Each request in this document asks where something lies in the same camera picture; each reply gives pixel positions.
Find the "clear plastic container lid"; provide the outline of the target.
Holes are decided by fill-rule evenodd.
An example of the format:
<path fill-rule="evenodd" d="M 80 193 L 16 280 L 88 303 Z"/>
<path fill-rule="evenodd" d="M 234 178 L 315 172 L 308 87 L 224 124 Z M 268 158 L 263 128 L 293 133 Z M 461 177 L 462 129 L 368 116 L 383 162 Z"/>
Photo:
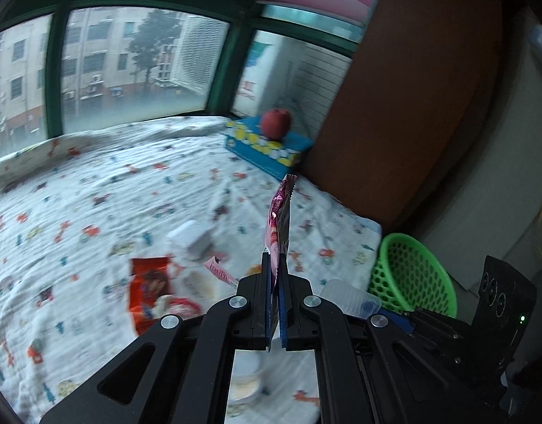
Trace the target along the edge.
<path fill-rule="evenodd" d="M 339 279 L 327 281 L 320 297 L 336 304 L 344 314 L 364 320 L 376 314 L 382 306 L 379 297 Z"/>

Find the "orange red snack bag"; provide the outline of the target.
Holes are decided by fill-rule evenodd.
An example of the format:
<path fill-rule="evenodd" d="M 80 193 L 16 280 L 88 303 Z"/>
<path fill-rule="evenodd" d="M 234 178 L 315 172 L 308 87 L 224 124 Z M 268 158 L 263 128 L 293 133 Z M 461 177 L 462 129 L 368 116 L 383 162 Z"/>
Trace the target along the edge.
<path fill-rule="evenodd" d="M 174 294 L 169 265 L 169 257 L 131 260 L 128 309 L 138 336 L 166 315 L 186 320 L 203 314 L 196 301 Z"/>

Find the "white styrofoam block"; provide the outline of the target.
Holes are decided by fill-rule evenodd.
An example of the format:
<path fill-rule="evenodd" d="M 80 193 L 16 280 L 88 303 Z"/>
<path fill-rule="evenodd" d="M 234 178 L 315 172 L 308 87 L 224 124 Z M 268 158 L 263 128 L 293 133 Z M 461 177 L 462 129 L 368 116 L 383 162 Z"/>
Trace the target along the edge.
<path fill-rule="evenodd" d="M 190 259 L 199 259 L 212 244 L 212 227 L 204 221 L 188 220 L 168 234 L 170 245 Z"/>

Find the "dark red snack wrapper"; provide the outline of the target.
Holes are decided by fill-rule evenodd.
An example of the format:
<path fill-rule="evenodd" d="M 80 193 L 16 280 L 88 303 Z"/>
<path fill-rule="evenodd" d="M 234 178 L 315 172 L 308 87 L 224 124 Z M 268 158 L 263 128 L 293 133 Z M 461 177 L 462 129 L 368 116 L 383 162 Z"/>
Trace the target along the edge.
<path fill-rule="evenodd" d="M 265 252 L 270 258 L 271 288 L 278 280 L 279 256 L 287 254 L 290 235 L 290 203 L 298 177 L 286 174 L 271 199 L 264 236 Z"/>

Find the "white round yogurt cup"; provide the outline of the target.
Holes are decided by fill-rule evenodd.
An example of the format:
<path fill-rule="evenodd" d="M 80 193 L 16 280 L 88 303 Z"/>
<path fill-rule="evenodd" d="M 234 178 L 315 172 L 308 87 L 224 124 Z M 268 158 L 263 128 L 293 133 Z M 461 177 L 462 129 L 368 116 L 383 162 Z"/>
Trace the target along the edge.
<path fill-rule="evenodd" d="M 256 399 L 263 388 L 263 360 L 257 351 L 236 350 L 229 386 L 228 404 L 244 405 Z"/>

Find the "orange candy wrapper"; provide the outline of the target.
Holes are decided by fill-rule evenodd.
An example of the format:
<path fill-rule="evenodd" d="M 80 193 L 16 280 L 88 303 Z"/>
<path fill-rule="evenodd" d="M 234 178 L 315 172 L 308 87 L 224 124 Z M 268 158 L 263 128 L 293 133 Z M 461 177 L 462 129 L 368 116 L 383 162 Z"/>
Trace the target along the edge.
<path fill-rule="evenodd" d="M 257 275 L 260 272 L 261 272 L 261 266 L 259 264 L 254 265 L 247 271 L 246 276 L 249 277 L 249 276 L 252 276 L 252 275 Z"/>

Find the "green plastic waste basket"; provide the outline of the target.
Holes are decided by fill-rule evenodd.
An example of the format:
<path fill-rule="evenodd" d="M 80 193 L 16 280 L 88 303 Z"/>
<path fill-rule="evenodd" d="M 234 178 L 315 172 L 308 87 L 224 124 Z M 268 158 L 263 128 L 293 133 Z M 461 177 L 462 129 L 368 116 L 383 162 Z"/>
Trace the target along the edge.
<path fill-rule="evenodd" d="M 393 312 L 422 308 L 457 317 L 451 278 L 436 257 L 409 235 L 395 232 L 382 240 L 368 291 Z"/>

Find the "blue yellow tissue box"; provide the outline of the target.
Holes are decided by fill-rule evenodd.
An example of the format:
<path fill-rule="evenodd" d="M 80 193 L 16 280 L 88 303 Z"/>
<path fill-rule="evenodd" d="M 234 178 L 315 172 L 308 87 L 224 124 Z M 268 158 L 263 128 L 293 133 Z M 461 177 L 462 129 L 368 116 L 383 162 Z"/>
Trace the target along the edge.
<path fill-rule="evenodd" d="M 239 158 L 282 180 L 285 175 L 294 172 L 294 167 L 313 146 L 313 141 L 293 131 L 289 131 L 281 141 L 269 140 L 262 134 L 260 120 L 260 117 L 250 117 L 227 122 L 225 147 Z"/>

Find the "red apple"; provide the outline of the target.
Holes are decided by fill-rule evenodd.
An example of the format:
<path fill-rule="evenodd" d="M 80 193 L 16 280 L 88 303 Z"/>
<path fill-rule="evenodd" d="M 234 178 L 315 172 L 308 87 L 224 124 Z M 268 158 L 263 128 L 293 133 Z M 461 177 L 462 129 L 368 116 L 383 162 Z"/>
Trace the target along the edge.
<path fill-rule="evenodd" d="M 269 140 L 280 141 L 290 131 L 291 113 L 287 109 L 274 108 L 266 112 L 260 120 L 261 133 Z"/>

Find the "brown wooden wardrobe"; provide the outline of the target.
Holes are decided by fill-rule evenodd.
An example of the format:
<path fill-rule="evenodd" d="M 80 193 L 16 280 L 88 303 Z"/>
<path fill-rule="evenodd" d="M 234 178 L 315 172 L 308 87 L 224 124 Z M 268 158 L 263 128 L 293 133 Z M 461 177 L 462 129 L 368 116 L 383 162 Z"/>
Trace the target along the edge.
<path fill-rule="evenodd" d="M 305 176 L 388 231 L 420 228 L 498 104 L 524 0 L 380 0 Z"/>

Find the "green window frame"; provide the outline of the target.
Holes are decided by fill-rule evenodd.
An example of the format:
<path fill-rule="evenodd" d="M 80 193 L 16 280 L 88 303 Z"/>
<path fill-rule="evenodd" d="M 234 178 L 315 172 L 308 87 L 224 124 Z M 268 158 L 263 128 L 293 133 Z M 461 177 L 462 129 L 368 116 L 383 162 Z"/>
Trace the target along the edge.
<path fill-rule="evenodd" d="M 256 32 L 298 39 L 353 58 L 358 43 L 338 35 L 264 15 L 261 0 L 0 0 L 0 32 L 39 16 L 50 16 L 45 67 L 47 136 L 64 133 L 60 99 L 60 60 L 69 15 L 90 7 L 133 6 L 188 12 L 229 23 L 202 114 L 232 116 L 232 106 L 249 48 Z"/>

